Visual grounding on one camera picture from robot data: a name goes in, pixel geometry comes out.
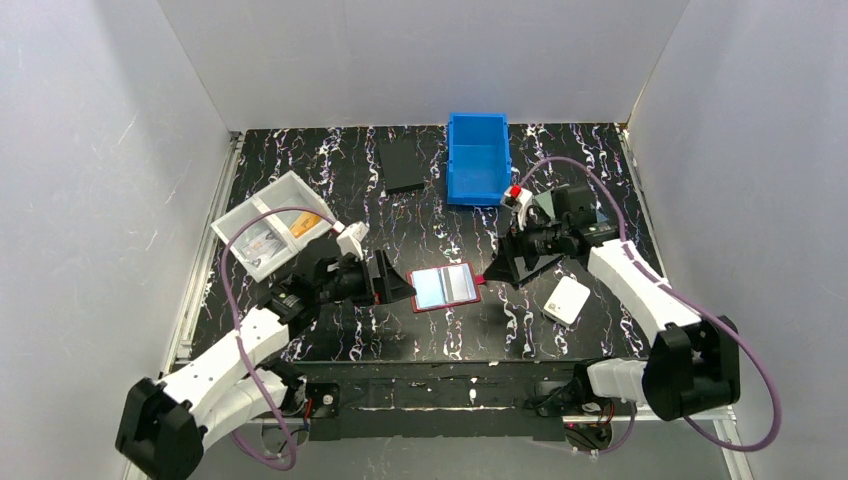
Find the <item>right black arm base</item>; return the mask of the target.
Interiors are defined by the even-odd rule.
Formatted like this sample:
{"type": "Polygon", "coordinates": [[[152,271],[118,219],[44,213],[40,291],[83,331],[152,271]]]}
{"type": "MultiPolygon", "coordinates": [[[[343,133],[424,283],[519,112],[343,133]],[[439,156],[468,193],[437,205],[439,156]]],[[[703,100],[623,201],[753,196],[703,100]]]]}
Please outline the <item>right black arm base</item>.
{"type": "Polygon", "coordinates": [[[540,418],[562,419],[569,415],[594,417],[588,423],[567,423],[566,441],[574,454],[597,458],[620,449],[632,436],[635,429],[638,407],[632,401],[604,398],[592,394],[579,381],[572,380],[551,388],[546,393],[536,393],[523,400],[521,409],[533,412],[540,418]],[[612,421],[618,406],[628,413],[624,433],[615,439],[612,421]]]}

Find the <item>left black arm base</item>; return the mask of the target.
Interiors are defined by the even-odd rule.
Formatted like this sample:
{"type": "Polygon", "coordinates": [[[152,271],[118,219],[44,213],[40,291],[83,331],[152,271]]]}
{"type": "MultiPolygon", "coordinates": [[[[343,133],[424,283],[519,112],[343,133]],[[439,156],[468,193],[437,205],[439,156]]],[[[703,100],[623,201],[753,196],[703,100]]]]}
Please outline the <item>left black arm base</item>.
{"type": "Polygon", "coordinates": [[[280,409],[286,418],[332,419],[339,415],[340,399],[337,383],[301,380],[286,392],[280,409]]]}

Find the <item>white divided tray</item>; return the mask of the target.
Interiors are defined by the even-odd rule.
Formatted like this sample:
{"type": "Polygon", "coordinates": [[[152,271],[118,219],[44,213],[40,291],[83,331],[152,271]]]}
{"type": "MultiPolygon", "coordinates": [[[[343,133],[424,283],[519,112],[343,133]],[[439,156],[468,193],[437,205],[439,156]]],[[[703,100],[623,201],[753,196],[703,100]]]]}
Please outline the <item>white divided tray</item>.
{"type": "Polygon", "coordinates": [[[266,279],[305,249],[309,242],[323,236],[332,229],[336,218],[327,203],[300,176],[289,171],[212,223],[212,229],[219,239],[228,244],[232,237],[238,234],[239,229],[249,221],[262,213],[275,209],[279,210],[283,207],[287,209],[285,212],[281,211],[275,215],[269,215],[250,225],[231,245],[230,251],[256,281],[266,279]],[[289,225],[302,212],[319,215],[323,221],[300,238],[294,238],[289,230],[289,225]],[[284,240],[286,248],[267,263],[263,263],[259,268],[254,268],[243,256],[242,249],[248,239],[265,230],[274,232],[284,240]]]}

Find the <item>red card holder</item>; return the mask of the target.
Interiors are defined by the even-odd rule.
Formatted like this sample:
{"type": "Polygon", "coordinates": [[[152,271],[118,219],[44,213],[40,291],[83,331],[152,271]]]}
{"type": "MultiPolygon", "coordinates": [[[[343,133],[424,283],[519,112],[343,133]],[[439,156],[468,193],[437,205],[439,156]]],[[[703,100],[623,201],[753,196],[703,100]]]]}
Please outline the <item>red card holder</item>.
{"type": "Polygon", "coordinates": [[[411,300],[415,313],[474,304],[482,300],[478,277],[468,262],[413,270],[407,278],[416,291],[411,300]]]}

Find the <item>grey patterned credit card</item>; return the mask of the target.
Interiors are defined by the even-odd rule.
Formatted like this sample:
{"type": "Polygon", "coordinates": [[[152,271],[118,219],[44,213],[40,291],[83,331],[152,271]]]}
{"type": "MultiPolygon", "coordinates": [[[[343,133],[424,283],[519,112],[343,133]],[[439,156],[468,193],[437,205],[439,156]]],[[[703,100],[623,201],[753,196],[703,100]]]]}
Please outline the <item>grey patterned credit card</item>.
{"type": "Polygon", "coordinates": [[[246,260],[252,264],[267,262],[286,248],[284,240],[274,232],[265,230],[246,241],[242,252],[246,260]]]}

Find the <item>orange credit card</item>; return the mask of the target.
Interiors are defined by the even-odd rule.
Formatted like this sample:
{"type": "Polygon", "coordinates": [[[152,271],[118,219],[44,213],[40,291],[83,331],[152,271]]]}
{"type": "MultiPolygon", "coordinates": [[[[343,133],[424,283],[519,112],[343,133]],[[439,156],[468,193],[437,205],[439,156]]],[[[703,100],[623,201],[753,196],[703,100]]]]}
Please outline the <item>orange credit card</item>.
{"type": "Polygon", "coordinates": [[[290,225],[289,230],[294,238],[300,238],[314,227],[318,226],[323,219],[314,213],[302,212],[290,225]]]}

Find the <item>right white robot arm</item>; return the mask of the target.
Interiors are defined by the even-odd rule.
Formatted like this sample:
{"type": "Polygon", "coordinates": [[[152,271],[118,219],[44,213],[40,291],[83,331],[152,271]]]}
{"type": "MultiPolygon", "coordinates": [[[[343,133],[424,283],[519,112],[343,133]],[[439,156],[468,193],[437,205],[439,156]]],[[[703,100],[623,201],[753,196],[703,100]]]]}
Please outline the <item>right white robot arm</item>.
{"type": "Polygon", "coordinates": [[[586,186],[550,192],[547,214],[519,185],[502,198],[514,219],[499,237],[483,281],[520,286],[544,256],[579,260],[637,321],[650,341],[645,360],[604,358],[579,364],[568,396],[586,404],[618,398],[648,406],[670,421],[736,403],[741,396],[736,327],[726,318],[713,325],[705,315],[667,291],[668,282],[643,263],[618,225],[600,217],[586,186]]]}

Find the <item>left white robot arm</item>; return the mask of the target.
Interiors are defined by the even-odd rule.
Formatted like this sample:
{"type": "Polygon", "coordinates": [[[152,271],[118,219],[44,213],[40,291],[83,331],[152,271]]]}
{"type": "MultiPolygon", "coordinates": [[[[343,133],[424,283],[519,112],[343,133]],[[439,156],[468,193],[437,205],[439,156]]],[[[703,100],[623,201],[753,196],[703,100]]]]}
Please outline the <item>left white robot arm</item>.
{"type": "Polygon", "coordinates": [[[206,450],[265,413],[286,422],[307,406],[307,379],[277,354],[308,329],[321,308],[348,301],[385,305],[415,288],[375,253],[377,274],[348,253],[316,262],[271,286],[221,340],[181,369],[144,377],[128,391],[115,448],[151,479],[186,479],[206,450]]]}

